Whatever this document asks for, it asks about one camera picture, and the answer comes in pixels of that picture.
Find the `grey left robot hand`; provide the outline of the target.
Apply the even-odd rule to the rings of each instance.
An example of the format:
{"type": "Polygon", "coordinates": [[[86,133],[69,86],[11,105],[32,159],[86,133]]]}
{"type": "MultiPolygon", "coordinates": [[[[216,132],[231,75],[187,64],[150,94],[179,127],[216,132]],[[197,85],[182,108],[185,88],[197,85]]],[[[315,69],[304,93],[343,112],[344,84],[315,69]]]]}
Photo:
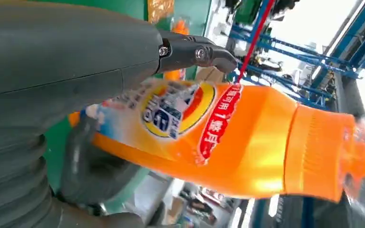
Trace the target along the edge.
{"type": "Polygon", "coordinates": [[[44,132],[67,114],[193,65],[235,58],[199,36],[100,8],[0,0],[0,209],[51,200],[44,132]]]}

